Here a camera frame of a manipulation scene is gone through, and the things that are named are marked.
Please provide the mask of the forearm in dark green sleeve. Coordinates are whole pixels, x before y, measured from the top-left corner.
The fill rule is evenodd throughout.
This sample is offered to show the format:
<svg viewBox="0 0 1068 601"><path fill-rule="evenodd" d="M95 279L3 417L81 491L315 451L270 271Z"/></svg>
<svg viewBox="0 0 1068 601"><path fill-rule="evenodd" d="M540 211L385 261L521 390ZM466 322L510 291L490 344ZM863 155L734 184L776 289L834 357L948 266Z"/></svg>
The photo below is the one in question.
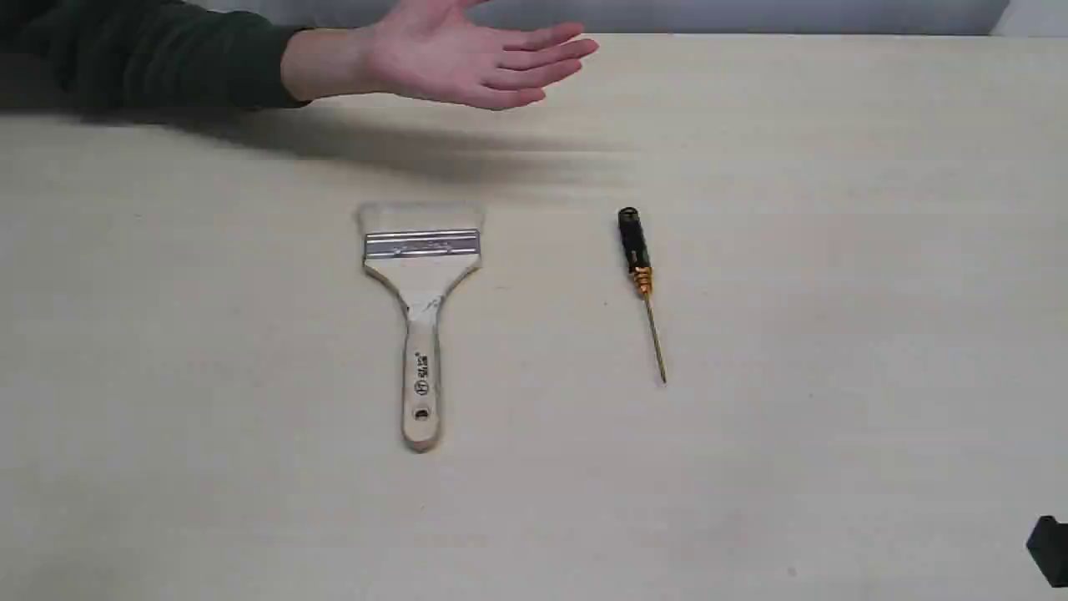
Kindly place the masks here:
<svg viewBox="0 0 1068 601"><path fill-rule="evenodd" d="M88 109L296 108L382 89L352 30L184 1L4 1L3 60Z"/></svg>

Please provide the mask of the person's bare hand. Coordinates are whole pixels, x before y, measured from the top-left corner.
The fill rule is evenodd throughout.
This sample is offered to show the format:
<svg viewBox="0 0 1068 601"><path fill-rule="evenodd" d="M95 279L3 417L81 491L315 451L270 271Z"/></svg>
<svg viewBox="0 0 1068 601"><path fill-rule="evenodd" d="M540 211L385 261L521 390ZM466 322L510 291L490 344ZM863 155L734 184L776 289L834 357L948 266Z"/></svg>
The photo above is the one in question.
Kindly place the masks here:
<svg viewBox="0 0 1068 601"><path fill-rule="evenodd" d="M541 102L577 75L598 42L581 23L494 29L468 17L476 1L398 1L360 32L355 93L386 93L504 111Z"/></svg>

